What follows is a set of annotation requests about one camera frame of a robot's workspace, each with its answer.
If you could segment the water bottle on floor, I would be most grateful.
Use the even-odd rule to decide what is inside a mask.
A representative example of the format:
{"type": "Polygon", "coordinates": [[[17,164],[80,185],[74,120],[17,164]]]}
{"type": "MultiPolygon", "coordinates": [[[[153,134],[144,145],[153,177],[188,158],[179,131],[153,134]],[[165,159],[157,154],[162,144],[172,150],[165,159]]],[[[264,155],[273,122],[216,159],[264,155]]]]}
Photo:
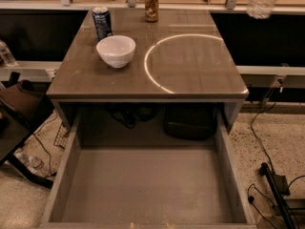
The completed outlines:
{"type": "Polygon", "coordinates": [[[23,153],[17,153],[15,156],[34,175],[37,175],[39,177],[47,177],[48,176],[49,173],[48,173],[48,171],[45,167],[45,163],[40,157],[27,156],[26,154],[23,154],[23,153]]]}

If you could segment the white ceramic bowl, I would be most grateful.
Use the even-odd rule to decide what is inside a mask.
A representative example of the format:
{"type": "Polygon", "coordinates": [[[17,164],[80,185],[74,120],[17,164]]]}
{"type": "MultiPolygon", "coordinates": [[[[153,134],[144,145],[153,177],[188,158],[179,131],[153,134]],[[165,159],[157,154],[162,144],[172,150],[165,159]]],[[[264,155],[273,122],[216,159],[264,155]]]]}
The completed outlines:
{"type": "Polygon", "coordinates": [[[99,41],[96,50],[103,61],[119,69],[128,65],[134,56],[135,41],[125,35],[113,35],[99,41]]]}

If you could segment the black stand base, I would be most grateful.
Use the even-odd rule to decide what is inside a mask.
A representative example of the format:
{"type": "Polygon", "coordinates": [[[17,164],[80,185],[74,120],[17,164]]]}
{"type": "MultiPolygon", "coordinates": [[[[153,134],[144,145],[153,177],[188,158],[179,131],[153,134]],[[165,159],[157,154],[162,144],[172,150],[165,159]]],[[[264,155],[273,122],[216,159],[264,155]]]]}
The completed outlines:
{"type": "Polygon", "coordinates": [[[297,217],[303,216],[305,212],[305,198],[289,198],[290,186],[287,179],[276,175],[263,162],[259,168],[259,173],[267,179],[275,199],[274,210],[282,216],[287,229],[300,229],[297,217]]]}

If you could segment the brown gold soda can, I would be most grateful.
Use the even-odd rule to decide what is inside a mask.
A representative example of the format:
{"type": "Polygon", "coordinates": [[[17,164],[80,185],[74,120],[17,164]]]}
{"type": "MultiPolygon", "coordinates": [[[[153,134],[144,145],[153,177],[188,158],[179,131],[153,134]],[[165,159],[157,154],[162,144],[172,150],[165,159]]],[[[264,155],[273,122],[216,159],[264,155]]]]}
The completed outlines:
{"type": "Polygon", "coordinates": [[[145,18],[147,22],[156,22],[158,20],[159,0],[144,0],[145,18]]]}

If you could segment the clear plastic water bottle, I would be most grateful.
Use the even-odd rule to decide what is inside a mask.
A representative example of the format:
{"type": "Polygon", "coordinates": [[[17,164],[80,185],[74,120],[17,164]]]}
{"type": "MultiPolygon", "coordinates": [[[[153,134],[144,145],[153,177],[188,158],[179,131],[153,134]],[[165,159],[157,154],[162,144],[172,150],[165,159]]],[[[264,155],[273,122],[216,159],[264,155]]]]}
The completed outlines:
{"type": "Polygon", "coordinates": [[[254,19],[270,17],[277,0],[249,0],[247,13],[254,19]]]}

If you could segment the dark brown chair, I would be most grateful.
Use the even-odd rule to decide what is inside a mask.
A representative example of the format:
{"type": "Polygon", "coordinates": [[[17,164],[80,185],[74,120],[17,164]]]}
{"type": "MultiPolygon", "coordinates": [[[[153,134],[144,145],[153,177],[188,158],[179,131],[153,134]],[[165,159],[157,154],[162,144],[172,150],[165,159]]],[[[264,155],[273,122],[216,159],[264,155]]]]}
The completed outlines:
{"type": "Polygon", "coordinates": [[[29,80],[19,81],[18,72],[1,85],[0,166],[7,161],[27,180],[50,189],[46,175],[35,175],[14,153],[47,120],[53,105],[45,92],[37,92],[29,80]]]}

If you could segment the open grey drawer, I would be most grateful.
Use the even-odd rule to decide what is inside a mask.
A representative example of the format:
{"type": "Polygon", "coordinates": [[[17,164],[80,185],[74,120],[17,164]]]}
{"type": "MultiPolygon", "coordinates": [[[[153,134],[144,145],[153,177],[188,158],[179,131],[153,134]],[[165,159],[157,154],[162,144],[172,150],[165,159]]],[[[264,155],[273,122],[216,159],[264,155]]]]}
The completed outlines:
{"type": "Polygon", "coordinates": [[[162,119],[120,126],[79,110],[43,229],[256,229],[228,132],[206,141],[163,133],[162,119]]]}

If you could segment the water bottle on left shelf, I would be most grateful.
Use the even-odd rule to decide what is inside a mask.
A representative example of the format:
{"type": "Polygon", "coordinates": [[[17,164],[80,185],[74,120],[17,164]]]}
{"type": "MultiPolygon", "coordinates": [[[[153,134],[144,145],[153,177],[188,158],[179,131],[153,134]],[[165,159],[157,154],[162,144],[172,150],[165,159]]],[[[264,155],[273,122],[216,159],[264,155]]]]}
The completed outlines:
{"type": "Polygon", "coordinates": [[[8,45],[2,40],[0,40],[0,57],[8,67],[14,67],[17,65],[8,45]]]}

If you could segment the blue soda can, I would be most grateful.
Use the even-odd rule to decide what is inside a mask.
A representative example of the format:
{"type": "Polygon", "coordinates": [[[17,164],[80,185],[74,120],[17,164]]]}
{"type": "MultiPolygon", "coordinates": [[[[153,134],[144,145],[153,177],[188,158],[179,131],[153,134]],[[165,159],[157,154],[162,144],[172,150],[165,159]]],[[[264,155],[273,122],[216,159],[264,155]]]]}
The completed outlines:
{"type": "Polygon", "coordinates": [[[111,13],[108,8],[94,8],[92,10],[92,19],[99,40],[112,36],[111,13]]]}

